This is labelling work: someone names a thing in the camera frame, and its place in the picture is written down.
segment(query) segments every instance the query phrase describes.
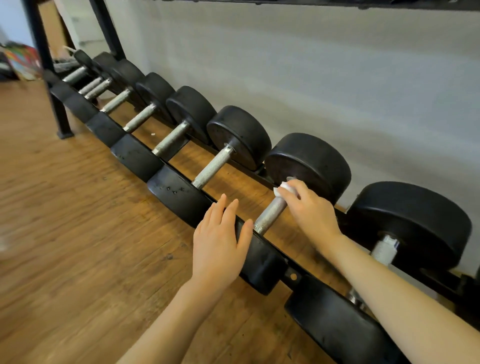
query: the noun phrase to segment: person's left hand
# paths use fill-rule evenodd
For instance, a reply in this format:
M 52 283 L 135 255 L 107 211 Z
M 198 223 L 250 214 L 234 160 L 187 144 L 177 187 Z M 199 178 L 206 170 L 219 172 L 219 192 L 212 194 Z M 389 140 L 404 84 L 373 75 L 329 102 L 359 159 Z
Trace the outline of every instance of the person's left hand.
M 253 234 L 253 222 L 243 224 L 237 243 L 235 217 L 238 200 L 225 209 L 225 194 L 205 213 L 193 234 L 192 281 L 220 295 L 240 274 Z

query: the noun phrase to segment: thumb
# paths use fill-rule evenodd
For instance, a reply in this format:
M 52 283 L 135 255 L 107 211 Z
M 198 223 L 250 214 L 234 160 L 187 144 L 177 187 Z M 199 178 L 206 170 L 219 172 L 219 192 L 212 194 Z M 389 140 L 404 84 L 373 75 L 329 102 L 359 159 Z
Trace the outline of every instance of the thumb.
M 283 199 L 287 202 L 287 205 L 289 207 L 295 208 L 300 203 L 300 200 L 298 199 L 297 195 L 293 194 L 289 190 L 283 187 L 278 187 L 277 191 L 280 194 L 280 196 L 282 196 Z
M 245 260 L 245 258 L 247 257 L 247 252 L 250 246 L 250 241 L 252 241 L 252 236 L 253 221 L 252 219 L 248 219 L 241 228 L 239 242 L 237 244 L 237 249 L 241 251 L 241 256 L 243 260 Z

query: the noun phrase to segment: gray wall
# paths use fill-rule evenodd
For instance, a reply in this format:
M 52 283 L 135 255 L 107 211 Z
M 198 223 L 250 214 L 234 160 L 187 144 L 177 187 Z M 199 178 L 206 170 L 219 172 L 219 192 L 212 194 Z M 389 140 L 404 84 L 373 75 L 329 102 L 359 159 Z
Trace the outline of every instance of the gray wall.
M 0 0 L 0 42 L 6 40 L 34 46 L 20 0 Z
M 275 144 L 316 135 L 367 184 L 416 183 L 474 222 L 480 264 L 480 13 L 163 1 L 109 8 L 127 57 L 217 108 L 252 113 Z

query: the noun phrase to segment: wooden floor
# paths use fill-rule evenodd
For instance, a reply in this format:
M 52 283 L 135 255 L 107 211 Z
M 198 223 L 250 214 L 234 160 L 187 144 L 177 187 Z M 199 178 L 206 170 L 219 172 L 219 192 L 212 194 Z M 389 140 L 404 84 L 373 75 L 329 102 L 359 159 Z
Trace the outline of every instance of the wooden floor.
M 0 84 L 0 363 L 114 363 L 189 279 L 193 229 L 149 193 L 77 120 L 59 140 L 42 82 Z M 123 105 L 113 118 L 134 114 Z M 135 135 L 155 146 L 169 128 Z M 212 155 L 188 143 L 171 161 L 193 178 Z M 257 218 L 273 192 L 224 166 L 205 190 Z M 341 293 L 348 284 L 286 210 L 266 234 Z M 332 363 L 283 309 L 240 278 L 202 325 L 184 363 Z

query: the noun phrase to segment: person's left arm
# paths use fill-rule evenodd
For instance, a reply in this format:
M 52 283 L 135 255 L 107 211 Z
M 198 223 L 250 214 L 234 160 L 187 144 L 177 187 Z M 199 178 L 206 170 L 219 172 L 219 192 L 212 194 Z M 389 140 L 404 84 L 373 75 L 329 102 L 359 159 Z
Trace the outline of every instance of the person's left arm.
M 237 243 L 238 200 L 224 211 L 226 201 L 223 194 L 195 230 L 192 278 L 117 364 L 181 363 L 198 328 L 238 277 L 252 239 L 253 222 L 248 220 Z

